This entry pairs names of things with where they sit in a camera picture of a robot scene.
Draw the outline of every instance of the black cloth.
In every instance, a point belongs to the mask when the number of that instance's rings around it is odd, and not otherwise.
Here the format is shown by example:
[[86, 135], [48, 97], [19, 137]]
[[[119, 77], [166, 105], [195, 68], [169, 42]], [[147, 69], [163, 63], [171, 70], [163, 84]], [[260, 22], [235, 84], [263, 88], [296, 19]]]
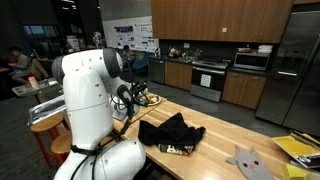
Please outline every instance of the black cloth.
[[204, 127], [198, 129], [188, 127], [184, 123], [182, 114], [177, 113], [159, 127], [141, 120], [138, 137], [145, 145], [195, 146], [201, 140], [205, 130]]

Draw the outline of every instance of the refrigerator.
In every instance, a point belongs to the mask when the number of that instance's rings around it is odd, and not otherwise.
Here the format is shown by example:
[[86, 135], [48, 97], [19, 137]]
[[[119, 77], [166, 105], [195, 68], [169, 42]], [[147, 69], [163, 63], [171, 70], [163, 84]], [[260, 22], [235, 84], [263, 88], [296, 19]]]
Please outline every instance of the refrigerator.
[[320, 11], [292, 13], [256, 116], [320, 136]]

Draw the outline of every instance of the gray stuffed toy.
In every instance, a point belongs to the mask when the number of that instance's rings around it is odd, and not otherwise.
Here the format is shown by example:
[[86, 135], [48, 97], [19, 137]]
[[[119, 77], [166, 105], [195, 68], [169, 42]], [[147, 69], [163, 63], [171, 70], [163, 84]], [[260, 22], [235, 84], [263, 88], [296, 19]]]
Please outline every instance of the gray stuffed toy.
[[237, 156], [227, 158], [231, 164], [238, 164], [241, 172], [249, 180], [272, 180], [273, 175], [260, 160], [258, 153], [252, 149], [250, 153], [237, 146]]

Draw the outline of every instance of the microwave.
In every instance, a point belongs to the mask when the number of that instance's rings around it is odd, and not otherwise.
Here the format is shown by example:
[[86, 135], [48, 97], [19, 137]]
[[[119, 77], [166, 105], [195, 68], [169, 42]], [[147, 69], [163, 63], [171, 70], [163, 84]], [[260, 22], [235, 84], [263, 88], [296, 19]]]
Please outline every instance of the microwave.
[[269, 62], [269, 53], [237, 53], [234, 60], [234, 67], [265, 71]]

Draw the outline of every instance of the light fixture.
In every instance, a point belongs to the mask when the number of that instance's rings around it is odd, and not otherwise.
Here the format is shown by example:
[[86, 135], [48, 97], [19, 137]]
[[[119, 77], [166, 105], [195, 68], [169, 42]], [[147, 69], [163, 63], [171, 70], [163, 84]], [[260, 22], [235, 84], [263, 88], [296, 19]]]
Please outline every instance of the light fixture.
[[60, 1], [74, 3], [74, 1], [71, 1], [71, 0], [60, 0]]

